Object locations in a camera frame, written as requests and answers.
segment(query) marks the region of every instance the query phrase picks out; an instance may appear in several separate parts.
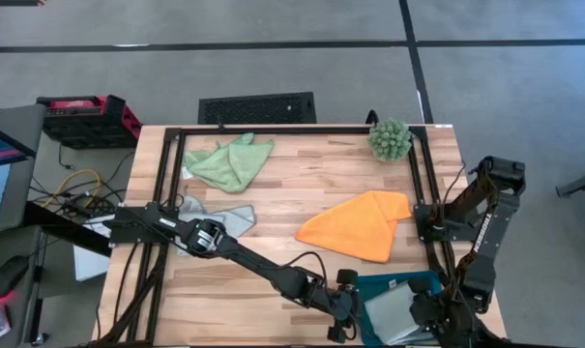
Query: orange cloth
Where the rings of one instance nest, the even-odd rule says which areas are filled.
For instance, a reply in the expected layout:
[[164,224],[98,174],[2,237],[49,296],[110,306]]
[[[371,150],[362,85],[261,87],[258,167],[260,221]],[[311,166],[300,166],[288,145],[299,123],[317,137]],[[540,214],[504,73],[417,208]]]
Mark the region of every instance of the orange cloth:
[[312,217],[295,238],[364,260],[387,262],[397,221],[409,217],[405,194],[367,191]]

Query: green toy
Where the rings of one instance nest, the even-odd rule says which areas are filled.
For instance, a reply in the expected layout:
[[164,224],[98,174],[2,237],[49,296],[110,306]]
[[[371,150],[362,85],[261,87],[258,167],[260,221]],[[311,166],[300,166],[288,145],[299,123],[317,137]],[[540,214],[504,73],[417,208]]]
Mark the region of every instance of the green toy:
[[378,160],[401,160],[410,150],[410,134],[408,126],[390,118],[369,130],[367,144]]

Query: wooden tabletop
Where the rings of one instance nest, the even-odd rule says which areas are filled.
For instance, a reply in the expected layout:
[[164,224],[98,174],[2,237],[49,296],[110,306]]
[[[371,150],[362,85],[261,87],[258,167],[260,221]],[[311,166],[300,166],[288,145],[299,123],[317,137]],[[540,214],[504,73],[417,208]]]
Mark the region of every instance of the wooden tabletop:
[[[152,199],[164,130],[164,126],[142,129],[129,180],[128,206],[143,206]],[[427,134],[442,196],[461,166],[460,153],[451,126],[427,126]],[[187,137],[186,149],[213,150],[216,141],[225,144],[236,136],[191,135]],[[324,259],[331,286],[335,286],[339,269],[355,269],[361,276],[427,270],[424,247],[417,239],[415,222],[411,218],[398,225],[391,257],[386,264],[363,261],[294,239],[296,231],[308,219],[369,189],[403,192],[408,195],[412,207],[416,199],[407,159],[397,162],[374,159],[364,134],[255,136],[255,142],[269,139],[275,142],[273,152],[244,192],[228,194],[209,188],[197,179],[182,178],[179,192],[184,193],[186,189],[199,198],[208,211],[252,205],[257,224],[239,239],[239,243],[277,263],[285,263],[303,251],[317,251]],[[175,143],[172,143],[171,154],[176,151]],[[417,154],[424,195],[428,199],[431,195],[427,189],[423,155],[419,150]],[[170,156],[167,164],[165,189],[169,186],[173,158]],[[450,193],[450,200],[466,185],[466,178],[462,176]],[[112,324],[120,278],[131,247],[117,246],[111,256],[100,306],[104,333]],[[453,243],[453,248],[459,259],[470,250],[471,243]],[[134,293],[140,254],[141,246],[129,268],[120,303],[121,313]],[[151,265],[157,254],[155,250]],[[320,273],[314,258],[304,258],[298,265]],[[147,299],[142,307],[137,338],[145,335],[149,305]],[[505,336],[496,296],[481,318],[493,332]],[[268,281],[231,261],[178,256],[176,248],[170,248],[156,345],[330,344],[326,333],[332,324],[329,315],[288,302]],[[352,343],[361,341],[357,338]]]

